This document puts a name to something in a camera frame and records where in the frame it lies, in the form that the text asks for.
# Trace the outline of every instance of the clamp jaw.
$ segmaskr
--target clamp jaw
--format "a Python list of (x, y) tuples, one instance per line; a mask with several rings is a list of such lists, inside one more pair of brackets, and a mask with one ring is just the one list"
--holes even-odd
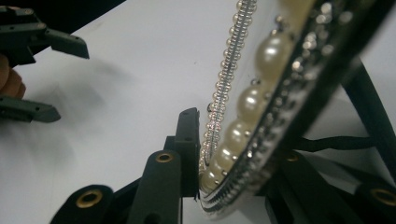
[[(0, 53), (9, 66), (35, 63), (33, 48), (46, 48), (89, 59), (87, 45), (78, 36), (51, 30), (30, 8), (0, 7)], [(0, 119), (53, 122), (60, 119), (52, 105), (0, 95)]]
[(0, 52), (8, 57), (10, 65), (35, 63), (31, 47), (36, 46), (90, 57), (83, 39), (49, 29), (32, 9), (0, 7)]

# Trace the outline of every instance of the metal grommet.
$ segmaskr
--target metal grommet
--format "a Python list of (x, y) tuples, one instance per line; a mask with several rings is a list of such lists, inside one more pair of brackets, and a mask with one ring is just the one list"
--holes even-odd
[(157, 162), (169, 162), (172, 159), (173, 159), (173, 155), (166, 152), (158, 154), (157, 157), (155, 158)]
[(99, 203), (103, 198), (103, 193), (99, 189), (90, 189), (81, 194), (76, 201), (79, 208), (89, 208)]
[(43, 28), (46, 28), (47, 27), (47, 24), (46, 23), (43, 23), (43, 22), (40, 22), (38, 25), (37, 25), (37, 28), (39, 28), (39, 29), (43, 29)]
[(295, 153), (290, 153), (289, 156), (286, 158), (287, 161), (297, 161), (298, 156)]
[(387, 189), (371, 189), (373, 197), (389, 206), (396, 206), (396, 194), (390, 192)]

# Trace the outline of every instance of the finger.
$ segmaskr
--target finger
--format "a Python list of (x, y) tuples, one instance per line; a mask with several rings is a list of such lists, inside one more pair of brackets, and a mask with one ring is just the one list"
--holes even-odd
[(20, 89), (18, 90), (18, 93), (17, 95), (15, 95), (15, 97), (21, 99), (25, 94), (25, 92), (26, 92), (26, 86), (23, 83), (21, 83)]
[(3, 89), (7, 82), (9, 73), (8, 58), (0, 54), (0, 89)]
[(14, 69), (11, 69), (6, 85), (4, 85), (3, 89), (0, 90), (0, 94), (15, 96), (17, 95), (21, 84), (22, 78)]

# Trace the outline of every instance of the white surface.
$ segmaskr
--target white surface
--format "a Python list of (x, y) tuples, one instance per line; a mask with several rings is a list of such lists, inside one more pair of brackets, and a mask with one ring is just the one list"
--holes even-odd
[[(273, 2), (260, 2), (253, 22), (257, 33), (250, 33), (248, 41), (273, 28)], [(35, 56), (37, 63), (18, 67), (26, 99), (56, 106), (62, 119), (51, 124), (0, 121), (0, 223), (49, 223), (77, 189), (103, 184), (118, 190), (134, 181), (149, 155), (175, 134), (184, 109), (202, 111), (203, 126), (235, 12), (234, 2), (227, 0), (126, 1), (76, 32), (88, 43), (88, 61), (47, 49)], [(384, 28), (363, 61), (395, 125), (396, 65), (389, 59), (396, 51), (389, 44), (396, 26)], [(241, 71), (252, 48), (243, 52)], [(337, 99), (326, 115), (348, 105), (345, 97)], [(364, 134), (352, 117), (339, 125)], [(339, 127), (332, 119), (324, 116), (314, 134)], [(371, 158), (363, 153), (358, 161)], [(373, 172), (383, 168), (378, 160), (371, 164)], [(267, 223), (263, 211), (263, 199), (253, 199), (218, 223)], [(183, 215), (187, 224), (211, 223), (190, 199)]]

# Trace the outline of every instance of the pearl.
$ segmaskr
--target pearl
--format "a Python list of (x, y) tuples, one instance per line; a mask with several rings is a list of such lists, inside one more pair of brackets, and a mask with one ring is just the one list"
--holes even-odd
[(280, 15), (289, 25), (289, 31), (299, 35), (315, 0), (279, 0)]
[(238, 13), (235, 13), (235, 15), (233, 15), (233, 23), (236, 23), (238, 21)]
[(235, 31), (235, 27), (231, 27), (230, 30), (228, 31), (228, 33), (230, 34), (230, 36), (233, 35), (233, 32)]
[(257, 78), (275, 86), (282, 75), (293, 49), (293, 42), (286, 33), (268, 36), (256, 52)]
[(224, 179), (222, 175), (222, 170), (220, 167), (215, 166), (212, 161), (207, 167), (205, 172), (201, 175), (201, 189), (206, 192), (214, 190), (218, 184)]
[(225, 42), (225, 45), (226, 45), (227, 47), (230, 47), (230, 45), (231, 45), (231, 38), (228, 38), (228, 39), (227, 39), (227, 42)]
[(213, 155), (212, 159), (210, 160), (210, 164), (213, 164), (216, 169), (230, 172), (231, 168), (233, 167), (234, 161), (233, 156), (239, 155), (240, 152), (233, 151), (225, 144), (220, 144), (218, 146), (218, 150)]
[(251, 127), (241, 119), (234, 120), (225, 131), (224, 142), (227, 143), (229, 149), (236, 155), (248, 143), (248, 138), (245, 137), (245, 131), (251, 131)]
[(253, 127), (257, 124), (262, 111), (267, 105), (265, 93), (269, 87), (264, 83), (249, 86), (239, 96), (236, 104), (238, 118)]
[(242, 7), (242, 1), (240, 0), (240, 1), (238, 1), (238, 2), (236, 3), (236, 9), (237, 9), (237, 10), (240, 10), (241, 7)]

